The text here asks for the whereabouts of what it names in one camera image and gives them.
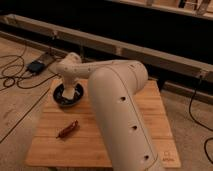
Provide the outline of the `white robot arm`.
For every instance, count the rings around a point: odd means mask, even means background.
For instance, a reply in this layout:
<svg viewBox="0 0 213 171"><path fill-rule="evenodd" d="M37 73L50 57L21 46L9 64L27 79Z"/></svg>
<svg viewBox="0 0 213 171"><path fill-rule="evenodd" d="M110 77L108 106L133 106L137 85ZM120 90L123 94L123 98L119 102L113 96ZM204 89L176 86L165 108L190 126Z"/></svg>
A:
<svg viewBox="0 0 213 171"><path fill-rule="evenodd" d="M90 105L114 171L165 171L134 95L147 83L145 66L137 60L84 63L76 53L57 65L61 97L73 100L78 80L87 81Z"/></svg>

